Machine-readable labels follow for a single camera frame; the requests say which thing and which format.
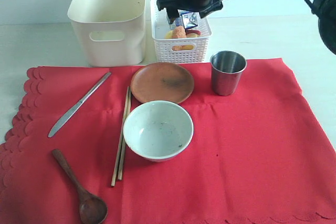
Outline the dark wooden spoon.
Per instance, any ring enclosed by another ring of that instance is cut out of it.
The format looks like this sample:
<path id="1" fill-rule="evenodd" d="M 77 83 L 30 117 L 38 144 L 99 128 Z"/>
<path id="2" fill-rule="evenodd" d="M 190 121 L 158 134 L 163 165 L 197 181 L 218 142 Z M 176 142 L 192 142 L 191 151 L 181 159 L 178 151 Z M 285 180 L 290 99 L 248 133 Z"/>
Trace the dark wooden spoon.
<path id="1" fill-rule="evenodd" d="M 51 153 L 76 187 L 79 198 L 79 217 L 82 223 L 103 223 L 108 215 L 107 204 L 82 186 L 61 150 L 54 149 Z"/>

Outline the cream plastic storage bin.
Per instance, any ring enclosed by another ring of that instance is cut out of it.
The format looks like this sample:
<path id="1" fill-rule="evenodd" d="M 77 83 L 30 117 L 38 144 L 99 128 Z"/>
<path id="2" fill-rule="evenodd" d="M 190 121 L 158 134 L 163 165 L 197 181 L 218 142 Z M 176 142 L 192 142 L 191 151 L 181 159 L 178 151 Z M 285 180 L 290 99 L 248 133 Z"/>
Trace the cream plastic storage bin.
<path id="1" fill-rule="evenodd" d="M 145 0 L 72 0 L 68 18 L 90 65 L 137 65 L 145 51 Z"/>

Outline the red sausage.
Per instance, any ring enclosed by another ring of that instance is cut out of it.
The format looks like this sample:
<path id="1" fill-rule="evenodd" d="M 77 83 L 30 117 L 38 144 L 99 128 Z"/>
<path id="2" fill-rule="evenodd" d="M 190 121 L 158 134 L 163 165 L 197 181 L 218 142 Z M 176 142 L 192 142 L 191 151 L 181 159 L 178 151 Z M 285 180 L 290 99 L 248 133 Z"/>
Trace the red sausage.
<path id="1" fill-rule="evenodd" d="M 197 34 L 198 36 L 201 35 L 201 32 L 199 30 L 195 30 L 195 29 L 189 29 L 189 30 L 186 30 L 185 33 L 188 35 L 188 34 Z"/>

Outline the brown round plate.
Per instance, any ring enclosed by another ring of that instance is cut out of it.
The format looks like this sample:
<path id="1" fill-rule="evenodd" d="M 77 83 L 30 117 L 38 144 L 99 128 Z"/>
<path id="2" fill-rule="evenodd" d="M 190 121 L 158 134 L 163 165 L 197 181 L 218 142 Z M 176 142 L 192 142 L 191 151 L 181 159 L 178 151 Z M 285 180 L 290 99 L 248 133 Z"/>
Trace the brown round plate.
<path id="1" fill-rule="evenodd" d="M 130 89 L 141 103 L 163 100 L 179 104 L 193 92 L 194 78 L 180 65 L 157 62 L 137 70 Z"/>

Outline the stainless steel cup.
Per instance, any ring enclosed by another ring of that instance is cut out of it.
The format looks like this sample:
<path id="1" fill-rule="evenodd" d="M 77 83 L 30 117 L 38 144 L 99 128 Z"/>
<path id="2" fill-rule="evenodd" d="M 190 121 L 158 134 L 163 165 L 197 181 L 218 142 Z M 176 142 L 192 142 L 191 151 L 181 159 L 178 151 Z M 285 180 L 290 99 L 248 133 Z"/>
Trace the stainless steel cup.
<path id="1" fill-rule="evenodd" d="M 247 60 L 234 51 L 219 51 L 211 56 L 210 64 L 213 91 L 221 96 L 233 94 L 247 67 Z"/>

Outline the wooden chopstick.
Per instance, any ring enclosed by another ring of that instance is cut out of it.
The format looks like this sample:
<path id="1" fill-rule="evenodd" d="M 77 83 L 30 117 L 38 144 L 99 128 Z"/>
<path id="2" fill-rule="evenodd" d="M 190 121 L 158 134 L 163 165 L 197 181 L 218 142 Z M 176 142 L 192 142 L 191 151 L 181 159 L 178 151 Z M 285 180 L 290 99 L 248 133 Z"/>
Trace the wooden chopstick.
<path id="1" fill-rule="evenodd" d="M 120 130 L 120 135 L 119 135 L 118 150 L 116 154 L 116 159 L 115 159 L 114 169 L 113 169 L 113 174 L 112 174 L 112 179 L 111 179 L 111 187 L 114 187 L 116 184 L 116 178 L 117 178 L 118 169 L 119 169 L 119 161 L 120 161 L 120 155 L 121 155 L 121 149 L 122 149 L 122 139 L 123 139 L 123 125 L 127 117 L 129 94 L 130 94 L 130 87 L 127 87 L 127 92 L 125 95 L 125 102 L 124 102 L 124 109 L 123 109 L 123 116 L 122 116 L 122 123 L 121 123 L 121 130 Z"/>
<path id="2" fill-rule="evenodd" d="M 123 125 L 123 139 L 122 139 L 122 149 L 121 149 L 121 155 L 120 155 L 120 161 L 119 161 L 119 169 L 117 174 L 117 179 L 122 180 L 123 178 L 123 169 L 124 169 L 124 160 L 125 160 L 125 150 L 126 150 L 126 131 L 125 131 L 125 123 L 127 122 L 128 116 L 131 112 L 131 103 L 132 103 L 132 91 L 130 88 L 130 94 L 129 94 L 129 103 L 127 107 L 127 117 Z"/>

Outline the yellow cheese wedge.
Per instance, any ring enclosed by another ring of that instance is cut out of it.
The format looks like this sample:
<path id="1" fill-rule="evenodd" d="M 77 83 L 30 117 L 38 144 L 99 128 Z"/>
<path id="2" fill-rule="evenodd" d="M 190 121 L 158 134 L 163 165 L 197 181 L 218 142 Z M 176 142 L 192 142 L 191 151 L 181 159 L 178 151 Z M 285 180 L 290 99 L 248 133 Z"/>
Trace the yellow cheese wedge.
<path id="1" fill-rule="evenodd" d="M 194 49 L 193 45 L 183 45 L 181 47 L 181 50 L 183 50 L 183 51 L 189 51 L 189 50 L 193 50 L 193 49 Z"/>

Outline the brown egg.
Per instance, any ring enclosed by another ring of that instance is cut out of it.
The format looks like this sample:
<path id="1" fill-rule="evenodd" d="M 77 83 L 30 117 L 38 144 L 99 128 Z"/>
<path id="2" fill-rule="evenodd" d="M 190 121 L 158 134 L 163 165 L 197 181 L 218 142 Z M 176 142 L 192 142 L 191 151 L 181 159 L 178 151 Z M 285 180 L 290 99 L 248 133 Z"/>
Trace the brown egg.
<path id="1" fill-rule="evenodd" d="M 187 38 L 197 38 L 199 35 L 197 33 L 189 33 L 186 35 Z"/>

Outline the metal butter knife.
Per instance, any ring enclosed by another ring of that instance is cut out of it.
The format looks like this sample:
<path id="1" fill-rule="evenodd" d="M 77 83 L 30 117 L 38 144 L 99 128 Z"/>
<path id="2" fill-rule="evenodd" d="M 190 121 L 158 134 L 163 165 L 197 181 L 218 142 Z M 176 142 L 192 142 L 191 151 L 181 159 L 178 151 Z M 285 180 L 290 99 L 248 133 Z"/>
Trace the metal butter knife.
<path id="1" fill-rule="evenodd" d="M 67 110 L 52 126 L 48 133 L 48 138 L 53 137 L 67 122 L 68 120 L 78 111 L 78 109 L 86 102 L 86 100 L 112 75 L 111 72 L 107 72 L 103 77 L 79 100 L 77 101 L 69 110 Z"/>

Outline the white perforated plastic basket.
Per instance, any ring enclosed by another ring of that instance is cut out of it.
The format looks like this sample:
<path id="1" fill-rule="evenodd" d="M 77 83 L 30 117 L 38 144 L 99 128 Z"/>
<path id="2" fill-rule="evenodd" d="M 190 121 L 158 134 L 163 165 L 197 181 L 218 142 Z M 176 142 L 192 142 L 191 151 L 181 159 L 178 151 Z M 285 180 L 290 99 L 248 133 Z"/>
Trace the white perforated plastic basket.
<path id="1" fill-rule="evenodd" d="M 168 38 L 174 25 L 169 25 L 166 19 L 166 10 L 159 11 L 156 0 L 150 0 L 151 29 L 154 40 L 156 59 L 159 62 L 196 63 L 202 62 L 208 48 L 208 41 L 212 35 L 206 18 L 196 15 L 198 26 L 195 30 L 201 34 L 198 37 L 182 39 Z"/>

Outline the right wooden chopstick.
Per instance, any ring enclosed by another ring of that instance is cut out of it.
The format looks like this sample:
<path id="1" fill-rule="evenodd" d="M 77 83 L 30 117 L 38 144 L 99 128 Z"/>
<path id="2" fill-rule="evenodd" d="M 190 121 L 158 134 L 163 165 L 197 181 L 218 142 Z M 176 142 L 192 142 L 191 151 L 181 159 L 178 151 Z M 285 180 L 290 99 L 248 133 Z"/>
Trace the right wooden chopstick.
<path id="1" fill-rule="evenodd" d="M 127 122 L 128 116 L 131 112 L 131 103 L 132 103 L 132 91 L 130 88 L 130 94 L 129 94 L 129 103 L 127 107 L 127 117 L 123 125 L 123 139 L 122 139 L 122 149 L 121 149 L 121 155 L 120 155 L 120 161 L 119 161 L 119 169 L 117 174 L 117 179 L 122 180 L 123 178 L 123 169 L 124 169 L 124 160 L 125 160 L 125 150 L 126 150 L 126 131 L 125 131 L 125 123 Z"/>

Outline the red scalloped tablecloth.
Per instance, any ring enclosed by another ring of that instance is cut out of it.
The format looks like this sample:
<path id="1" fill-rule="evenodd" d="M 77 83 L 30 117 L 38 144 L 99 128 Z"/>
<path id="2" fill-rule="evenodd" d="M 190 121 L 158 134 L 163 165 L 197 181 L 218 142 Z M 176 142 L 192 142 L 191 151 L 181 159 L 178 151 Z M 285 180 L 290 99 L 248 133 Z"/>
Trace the red scalloped tablecloth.
<path id="1" fill-rule="evenodd" d="M 236 92 L 211 90 L 211 66 L 182 106 L 194 136 L 177 157 L 147 161 L 131 150 L 111 187 L 124 99 L 136 66 L 112 75 L 52 138 L 53 124 L 106 68 L 37 67 L 1 145 L 1 223 L 79 223 L 73 184 L 51 151 L 108 204 L 106 223 L 335 223 L 335 151 L 278 59 L 249 60 Z"/>

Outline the pale green bowl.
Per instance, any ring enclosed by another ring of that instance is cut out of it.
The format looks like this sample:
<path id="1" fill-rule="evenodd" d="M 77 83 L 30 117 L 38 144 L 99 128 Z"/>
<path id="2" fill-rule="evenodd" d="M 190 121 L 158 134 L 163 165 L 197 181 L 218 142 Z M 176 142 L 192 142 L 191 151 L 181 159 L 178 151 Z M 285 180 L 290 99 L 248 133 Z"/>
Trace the pale green bowl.
<path id="1" fill-rule="evenodd" d="M 130 112 L 125 131 L 131 151 L 149 161 L 164 162 L 188 147 L 194 135 L 194 123 L 180 105 L 151 101 Z"/>

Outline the fried chicken nugget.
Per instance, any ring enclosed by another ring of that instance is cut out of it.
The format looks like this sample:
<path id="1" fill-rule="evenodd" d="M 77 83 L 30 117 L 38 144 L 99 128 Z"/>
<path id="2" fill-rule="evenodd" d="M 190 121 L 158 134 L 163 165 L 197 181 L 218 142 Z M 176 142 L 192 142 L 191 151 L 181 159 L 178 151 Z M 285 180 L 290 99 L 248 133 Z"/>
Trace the fried chicken nugget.
<path id="1" fill-rule="evenodd" d="M 176 26 L 173 30 L 173 38 L 172 39 L 184 39 L 186 38 L 185 28 L 183 26 Z M 172 50 L 180 51 L 181 45 L 173 46 Z"/>

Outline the blue white milk carton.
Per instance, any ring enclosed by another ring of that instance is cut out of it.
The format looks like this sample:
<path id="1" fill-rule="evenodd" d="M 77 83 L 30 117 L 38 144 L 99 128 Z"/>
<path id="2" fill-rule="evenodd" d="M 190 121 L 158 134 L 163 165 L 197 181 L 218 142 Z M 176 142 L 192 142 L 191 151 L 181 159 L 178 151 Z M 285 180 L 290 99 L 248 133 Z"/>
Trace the blue white milk carton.
<path id="1" fill-rule="evenodd" d="M 177 26 L 182 26 L 186 30 L 191 30 L 198 27 L 197 13 L 178 10 L 178 18 L 173 21 L 172 24 L 169 24 L 170 30 L 173 30 Z"/>

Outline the left wooden chopstick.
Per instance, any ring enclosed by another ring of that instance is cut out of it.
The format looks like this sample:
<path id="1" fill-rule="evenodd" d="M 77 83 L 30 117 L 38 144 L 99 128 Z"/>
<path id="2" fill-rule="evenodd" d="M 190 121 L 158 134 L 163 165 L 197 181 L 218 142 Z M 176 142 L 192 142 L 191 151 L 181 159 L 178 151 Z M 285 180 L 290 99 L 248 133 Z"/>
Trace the left wooden chopstick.
<path id="1" fill-rule="evenodd" d="M 122 116 L 122 123 L 121 123 L 121 130 L 120 130 L 120 135 L 119 135 L 118 150 L 116 154 L 116 159 L 115 159 L 114 169 L 113 169 L 113 174 L 112 174 L 112 179 L 111 179 L 111 187 L 114 187 L 116 184 L 116 178 L 117 178 L 118 169 L 119 169 L 119 161 L 120 161 L 120 155 L 121 155 L 121 149 L 122 149 L 122 139 L 123 139 L 123 125 L 127 117 L 129 94 L 130 94 L 130 87 L 127 87 L 127 92 L 125 95 L 125 102 L 124 102 L 124 109 L 123 109 L 123 116 Z"/>

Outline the yellow lemon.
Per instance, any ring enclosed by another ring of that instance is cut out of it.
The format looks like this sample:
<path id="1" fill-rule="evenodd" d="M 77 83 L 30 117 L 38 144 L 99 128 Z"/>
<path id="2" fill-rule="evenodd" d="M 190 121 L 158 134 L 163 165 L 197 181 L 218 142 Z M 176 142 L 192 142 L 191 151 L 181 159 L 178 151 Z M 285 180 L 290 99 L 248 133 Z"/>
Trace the yellow lemon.
<path id="1" fill-rule="evenodd" d="M 173 31 L 170 30 L 165 34 L 164 39 L 172 39 L 173 38 Z"/>

